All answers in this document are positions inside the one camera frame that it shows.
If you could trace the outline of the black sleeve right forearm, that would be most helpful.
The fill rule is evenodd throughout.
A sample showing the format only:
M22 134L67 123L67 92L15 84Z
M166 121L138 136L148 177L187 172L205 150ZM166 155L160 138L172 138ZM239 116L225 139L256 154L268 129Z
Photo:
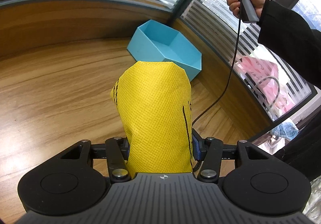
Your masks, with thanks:
M265 0L258 25L258 43L320 88L320 31L311 29L302 16L272 0Z

